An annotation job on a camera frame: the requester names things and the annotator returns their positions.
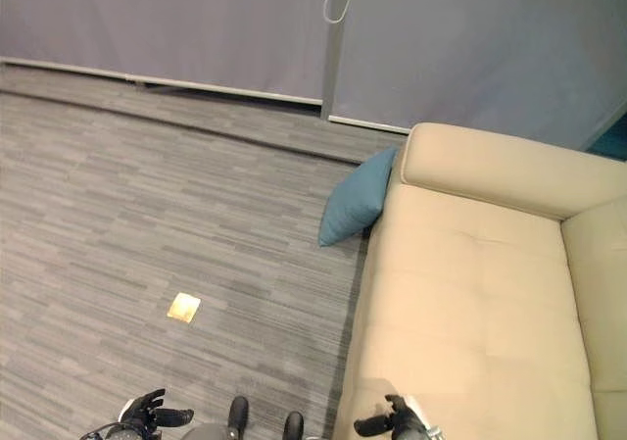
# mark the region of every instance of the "floor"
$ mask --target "floor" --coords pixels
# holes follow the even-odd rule
[[[245,124],[276,149],[172,126],[194,113],[172,103],[190,99],[21,73],[34,93],[0,96],[0,436],[76,439],[162,386],[168,407],[196,411],[193,424],[225,420],[244,394],[247,438],[280,438],[291,410],[308,435],[328,436],[365,242],[320,249],[318,221],[351,162],[402,138],[343,145],[355,133],[325,136],[326,124],[305,140],[306,127],[285,125],[320,120],[191,99],[211,127]],[[42,100],[58,92],[35,75],[90,84],[94,102],[132,91],[150,110],[151,97],[169,121]],[[308,141],[332,157],[290,149]],[[179,291],[202,299],[189,325],[166,317]]]
[[[402,134],[325,122],[286,104],[237,101],[198,91],[160,95],[122,80],[12,65],[0,68],[0,92],[198,128],[348,164],[359,164],[406,139]]]

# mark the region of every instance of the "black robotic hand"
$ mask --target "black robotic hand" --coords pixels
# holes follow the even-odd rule
[[[164,400],[159,398],[165,394],[166,390],[161,388],[128,401],[120,413],[119,421],[140,426],[148,432],[153,432],[157,427],[180,427],[189,423],[194,416],[191,409],[159,409],[164,404]]]
[[[388,394],[385,400],[392,403],[391,414],[355,421],[355,430],[361,437],[373,437],[392,430],[392,440],[429,438],[426,426],[403,397]]]
[[[427,428],[416,413],[408,407],[403,397],[396,394],[387,394],[385,400],[392,403],[392,413],[390,414],[390,424],[392,426],[392,440],[403,438],[423,438],[426,436]]]

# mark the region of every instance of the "sofa cushion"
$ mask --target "sofa cushion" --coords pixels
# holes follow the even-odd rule
[[[410,133],[404,183],[566,219],[627,194],[627,164],[449,124]]]
[[[388,148],[372,156],[333,189],[320,222],[320,246],[351,237],[379,218],[398,151]]]
[[[395,184],[375,233],[334,439],[390,389],[451,440],[597,438],[558,222]]]
[[[627,434],[627,196],[562,225],[599,434]]]

